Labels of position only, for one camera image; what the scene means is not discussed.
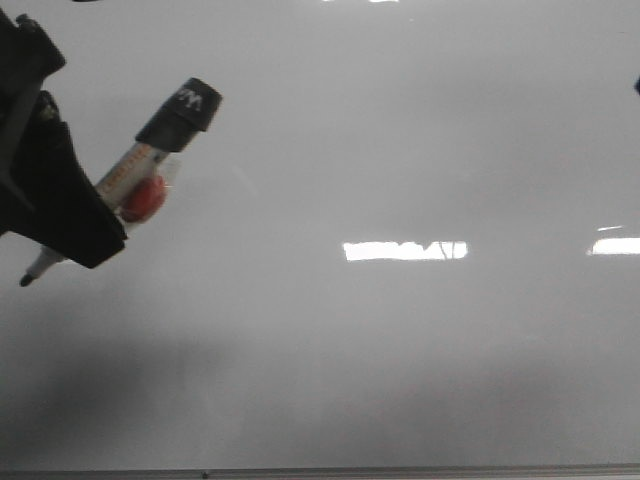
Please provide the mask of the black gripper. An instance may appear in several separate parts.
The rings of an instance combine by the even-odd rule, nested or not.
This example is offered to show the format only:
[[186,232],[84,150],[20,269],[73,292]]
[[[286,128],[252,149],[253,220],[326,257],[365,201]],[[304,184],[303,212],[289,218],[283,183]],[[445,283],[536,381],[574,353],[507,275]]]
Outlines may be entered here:
[[66,59],[41,25],[1,14],[1,231],[94,268],[127,235],[77,161],[44,81]]

